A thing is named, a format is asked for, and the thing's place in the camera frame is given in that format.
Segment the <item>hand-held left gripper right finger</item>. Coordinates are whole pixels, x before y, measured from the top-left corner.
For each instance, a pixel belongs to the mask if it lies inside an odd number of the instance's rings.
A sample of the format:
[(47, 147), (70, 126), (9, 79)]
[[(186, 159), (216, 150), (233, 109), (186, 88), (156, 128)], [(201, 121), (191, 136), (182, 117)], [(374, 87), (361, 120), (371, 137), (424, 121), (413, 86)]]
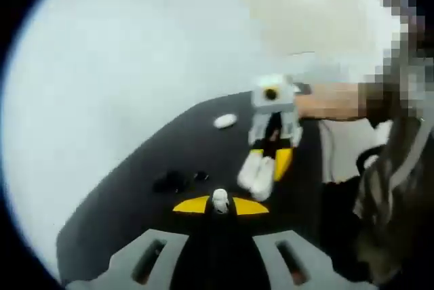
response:
[(369, 289), (334, 270), (303, 222), (256, 201), (220, 198), (220, 288)]

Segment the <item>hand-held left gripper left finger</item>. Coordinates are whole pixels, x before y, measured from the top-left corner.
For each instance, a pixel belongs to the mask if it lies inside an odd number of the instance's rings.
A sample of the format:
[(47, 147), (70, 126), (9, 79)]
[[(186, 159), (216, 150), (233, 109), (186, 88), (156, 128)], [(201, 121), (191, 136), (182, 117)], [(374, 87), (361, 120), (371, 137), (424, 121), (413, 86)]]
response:
[(65, 226), (66, 289), (169, 289), (193, 228), (219, 194), (84, 203)]

